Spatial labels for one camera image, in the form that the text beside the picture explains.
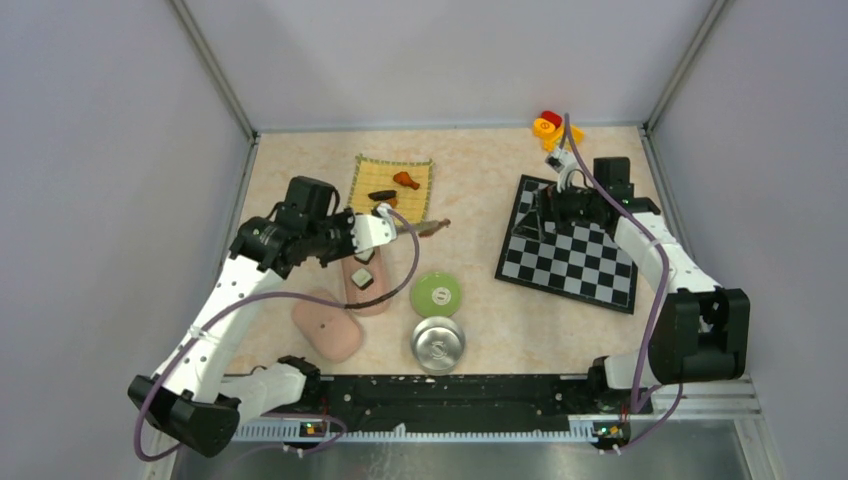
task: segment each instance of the silver can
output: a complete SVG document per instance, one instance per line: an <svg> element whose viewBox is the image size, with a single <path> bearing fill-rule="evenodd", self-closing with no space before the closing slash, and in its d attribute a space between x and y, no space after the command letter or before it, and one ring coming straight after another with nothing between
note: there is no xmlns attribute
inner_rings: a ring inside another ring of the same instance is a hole
<svg viewBox="0 0 848 480"><path fill-rule="evenodd" d="M465 351L465 334L447 317L429 317L412 332L412 355L430 375L450 373Z"/></svg>

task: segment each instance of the black and white checkered board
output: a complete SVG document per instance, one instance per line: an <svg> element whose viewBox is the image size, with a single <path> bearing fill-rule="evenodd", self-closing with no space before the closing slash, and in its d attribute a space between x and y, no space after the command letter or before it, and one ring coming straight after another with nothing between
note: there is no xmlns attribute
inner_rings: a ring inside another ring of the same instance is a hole
<svg viewBox="0 0 848 480"><path fill-rule="evenodd" d="M571 236L544 226L542 242L512 234L530 210L533 192L554 182L522 175L495 278L543 292L633 313L636 265L597 225L574 227Z"/></svg>

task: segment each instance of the green circle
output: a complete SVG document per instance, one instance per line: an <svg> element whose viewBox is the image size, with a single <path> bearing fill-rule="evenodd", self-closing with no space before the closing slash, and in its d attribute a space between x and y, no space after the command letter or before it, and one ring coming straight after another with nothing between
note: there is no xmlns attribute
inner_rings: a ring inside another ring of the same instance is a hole
<svg viewBox="0 0 848 480"><path fill-rule="evenodd" d="M450 317L462 303L462 289L451 274L433 272L423 275L412 287L412 308L418 315Z"/></svg>

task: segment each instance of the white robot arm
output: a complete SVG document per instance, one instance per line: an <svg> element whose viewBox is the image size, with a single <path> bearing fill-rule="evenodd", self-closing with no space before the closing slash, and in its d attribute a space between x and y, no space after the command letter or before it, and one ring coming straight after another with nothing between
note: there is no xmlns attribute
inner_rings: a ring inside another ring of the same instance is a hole
<svg viewBox="0 0 848 480"><path fill-rule="evenodd" d="M649 332L647 349L597 359L590 369L590 379L594 378L604 389L630 389L640 355L644 359L643 387L742 375L748 339L748 297L740 289L724 289L703 272L669 232L659 208L648 198L634 198L630 160L596 158L593 176L655 240L622 216L596 189L569 184L571 172L580 168L570 152L557 150L546 163L559 173L559 181L536 193L536 208L531 211L538 212L540 218L530 221L537 225L553 222L559 232L568 232L574 225L601 226L631 257L654 291L662 288L664 268L657 244L668 257L668 282L665 291L660 292L665 299L653 331Z"/></svg>
<svg viewBox="0 0 848 480"><path fill-rule="evenodd" d="M254 217L239 228L212 293L179 345L152 377L139 375L130 385L129 396L139 408L153 395L147 419L156 428L214 456L238 426L301 398L310 366L297 359L245 377L224 377L258 313L258 303L234 309L208 330L204 325L241 299L276 289L294 266L310 256L326 266L397 238L388 205L369 215L350 209L327 215L334 195L338 192L329 184L295 177L286 200L271 215ZM191 350L184 352L187 345ZM177 356L182 356L179 363L158 390L153 388Z"/></svg>

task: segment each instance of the white enclosure wall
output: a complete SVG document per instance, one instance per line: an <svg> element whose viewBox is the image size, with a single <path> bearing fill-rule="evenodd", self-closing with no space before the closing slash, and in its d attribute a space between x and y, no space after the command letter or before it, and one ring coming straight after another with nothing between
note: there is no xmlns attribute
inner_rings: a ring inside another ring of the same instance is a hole
<svg viewBox="0 0 848 480"><path fill-rule="evenodd" d="M650 114L711 0L188 0L253 126Z"/></svg>
<svg viewBox="0 0 848 480"><path fill-rule="evenodd" d="M790 478L843 478L848 3L738 1L658 149L694 253L751 297L748 365Z"/></svg>
<svg viewBox="0 0 848 480"><path fill-rule="evenodd" d="M216 275L247 156L164 1L0 7L0 478L138 478L126 396Z"/></svg>

